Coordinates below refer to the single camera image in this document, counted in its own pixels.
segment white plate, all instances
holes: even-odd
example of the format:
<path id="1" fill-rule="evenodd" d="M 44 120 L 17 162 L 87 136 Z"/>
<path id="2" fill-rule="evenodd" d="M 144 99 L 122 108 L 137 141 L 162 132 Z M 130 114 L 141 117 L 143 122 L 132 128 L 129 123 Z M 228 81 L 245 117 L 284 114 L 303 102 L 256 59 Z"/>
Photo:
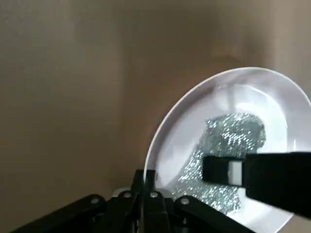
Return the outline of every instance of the white plate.
<path id="1" fill-rule="evenodd" d="M 247 112 L 264 123 L 262 152 L 310 150 L 311 103 L 288 77 L 256 67 L 214 75 L 185 94 L 163 119 L 150 144 L 146 169 L 157 171 L 156 188 L 170 189 L 202 135 L 207 118 Z M 239 190 L 240 214 L 233 219 L 258 233 L 275 233 L 292 213 L 251 200 Z"/>

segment beige wall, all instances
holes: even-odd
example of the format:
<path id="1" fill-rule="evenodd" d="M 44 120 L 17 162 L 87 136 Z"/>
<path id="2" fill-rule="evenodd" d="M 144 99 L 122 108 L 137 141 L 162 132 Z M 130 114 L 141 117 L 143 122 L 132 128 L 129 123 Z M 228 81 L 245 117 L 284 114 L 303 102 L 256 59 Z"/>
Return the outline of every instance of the beige wall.
<path id="1" fill-rule="evenodd" d="M 265 66 L 311 94 L 310 5 L 1 1 L 0 231 L 129 185 L 165 113 L 211 74 Z"/>

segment robotic arm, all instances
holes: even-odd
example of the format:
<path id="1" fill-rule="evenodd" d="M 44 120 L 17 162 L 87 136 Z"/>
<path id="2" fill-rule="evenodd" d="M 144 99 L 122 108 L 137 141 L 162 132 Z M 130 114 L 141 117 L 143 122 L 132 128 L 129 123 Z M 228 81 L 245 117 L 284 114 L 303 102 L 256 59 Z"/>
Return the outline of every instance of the robotic arm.
<path id="1" fill-rule="evenodd" d="M 209 157 L 203 179 L 230 183 L 232 159 Z M 258 201 L 311 218 L 311 153 L 252 154 L 242 163 L 241 185 Z M 14 233 L 253 233 L 192 196 L 175 201 L 155 190 L 154 170 L 135 172 L 130 190 L 105 200 L 89 195 L 22 226 Z"/>

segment silver sequin fabric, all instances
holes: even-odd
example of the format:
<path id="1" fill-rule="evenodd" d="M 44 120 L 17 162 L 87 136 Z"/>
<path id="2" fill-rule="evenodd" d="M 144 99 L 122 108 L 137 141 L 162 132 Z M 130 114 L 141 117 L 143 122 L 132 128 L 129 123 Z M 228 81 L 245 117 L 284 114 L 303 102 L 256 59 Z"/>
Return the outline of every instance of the silver sequin fabric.
<path id="1" fill-rule="evenodd" d="M 204 156 L 243 158 L 256 153 L 266 140 L 263 122 L 252 114 L 232 113 L 206 121 L 206 129 L 198 145 L 171 190 L 173 198 L 191 195 L 214 209 L 229 214 L 241 208 L 238 188 L 202 181 Z"/>

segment screw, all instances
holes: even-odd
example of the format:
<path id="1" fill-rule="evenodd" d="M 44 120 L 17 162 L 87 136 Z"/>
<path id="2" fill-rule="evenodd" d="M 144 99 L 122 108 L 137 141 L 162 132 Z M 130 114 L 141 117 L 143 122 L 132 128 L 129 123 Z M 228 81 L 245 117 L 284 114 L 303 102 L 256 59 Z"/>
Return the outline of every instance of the screw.
<path id="1" fill-rule="evenodd" d="M 188 205 L 190 203 L 189 199 L 187 198 L 182 198 L 180 199 L 180 202 L 183 204 L 183 205 Z"/>
<path id="2" fill-rule="evenodd" d="M 131 197 L 131 194 L 130 194 L 130 193 L 125 193 L 125 194 L 124 194 L 124 197 L 125 197 L 125 198 L 129 198 L 129 197 Z"/>
<path id="3" fill-rule="evenodd" d="M 97 204 L 99 202 L 99 199 L 98 198 L 93 198 L 91 200 L 91 204 Z"/>
<path id="4" fill-rule="evenodd" d="M 156 197 L 157 197 L 157 193 L 156 193 L 156 192 L 151 192 L 151 193 L 150 193 L 150 197 L 156 198 Z"/>

